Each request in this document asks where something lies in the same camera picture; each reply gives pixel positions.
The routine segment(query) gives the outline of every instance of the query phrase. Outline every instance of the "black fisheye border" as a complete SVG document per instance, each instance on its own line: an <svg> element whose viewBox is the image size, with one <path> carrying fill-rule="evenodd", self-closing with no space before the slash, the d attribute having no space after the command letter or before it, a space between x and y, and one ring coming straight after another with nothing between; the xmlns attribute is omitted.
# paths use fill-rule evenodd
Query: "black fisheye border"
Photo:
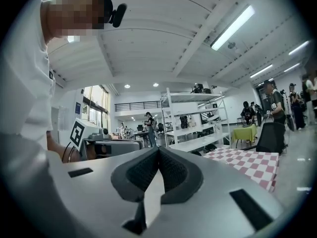
<svg viewBox="0 0 317 238"><path fill-rule="evenodd" d="M1 33L0 41L2 41L8 32L11 24L14 22L17 14L23 8L28 0L0 0L2 8L1 19ZM311 33L317 35L317 21L316 14L316 0L292 0L298 8L303 19L306 21ZM315 210L316 210L316 177L314 177L314 184L311 192L300 205L296 205L294 209L285 209L277 220L275 220L268 228L257 232L253 237L292 237L300 232L302 237L310 237L315 233ZM23 230L24 235L32 235L32 237L42 237L38 230L33 228L32 224L25 218L23 212L15 204L14 200L8 194L2 178L0 179L0 191L2 195L2 205L4 210L1 211L2 215L2 233L4 237L18 236Z"/></svg>

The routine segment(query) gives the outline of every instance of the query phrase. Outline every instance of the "yellow-green cloth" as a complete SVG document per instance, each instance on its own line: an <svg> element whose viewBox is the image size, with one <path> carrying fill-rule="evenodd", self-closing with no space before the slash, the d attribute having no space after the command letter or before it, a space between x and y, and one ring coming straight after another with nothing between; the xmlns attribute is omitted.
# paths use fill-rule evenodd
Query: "yellow-green cloth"
<svg viewBox="0 0 317 238"><path fill-rule="evenodd" d="M249 127L238 127L233 129L233 140L250 140L253 141L255 135L257 134L257 128L255 124L249 126Z"/></svg>

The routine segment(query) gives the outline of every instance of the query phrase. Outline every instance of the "red and white checkered tablecloth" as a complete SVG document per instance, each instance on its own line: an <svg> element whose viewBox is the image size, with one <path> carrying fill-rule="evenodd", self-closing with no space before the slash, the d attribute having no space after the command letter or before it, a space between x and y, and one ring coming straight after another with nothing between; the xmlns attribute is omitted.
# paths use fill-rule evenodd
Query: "red and white checkered tablecloth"
<svg viewBox="0 0 317 238"><path fill-rule="evenodd" d="M208 152L204 157L225 162L256 181L269 192L273 192L275 189L279 162L278 153L217 148Z"/></svg>

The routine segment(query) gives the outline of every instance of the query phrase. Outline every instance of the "white shirt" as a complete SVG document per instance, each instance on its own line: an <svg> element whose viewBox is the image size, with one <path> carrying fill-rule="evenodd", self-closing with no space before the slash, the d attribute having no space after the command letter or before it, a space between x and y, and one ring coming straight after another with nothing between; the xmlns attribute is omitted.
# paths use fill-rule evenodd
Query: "white shirt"
<svg viewBox="0 0 317 238"><path fill-rule="evenodd" d="M55 90L40 8L42 0L30 0L8 33L0 54L4 69L1 90L13 100L1 112L0 131L20 134L47 149L46 131L52 130L51 99Z"/></svg>
<svg viewBox="0 0 317 238"><path fill-rule="evenodd" d="M309 79L306 81L306 86L309 90L314 90L314 85ZM310 92L310 95L311 95L312 101L317 100L317 93L316 92L314 92L313 94Z"/></svg>

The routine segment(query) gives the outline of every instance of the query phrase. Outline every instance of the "black railing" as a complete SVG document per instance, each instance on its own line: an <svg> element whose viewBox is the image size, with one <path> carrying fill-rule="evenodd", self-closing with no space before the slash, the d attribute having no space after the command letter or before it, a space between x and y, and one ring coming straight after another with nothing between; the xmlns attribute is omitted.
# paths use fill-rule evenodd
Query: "black railing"
<svg viewBox="0 0 317 238"><path fill-rule="evenodd" d="M163 107L168 107L168 103L164 103ZM137 110L137 109L159 109L160 101L145 101L115 104L116 111Z"/></svg>

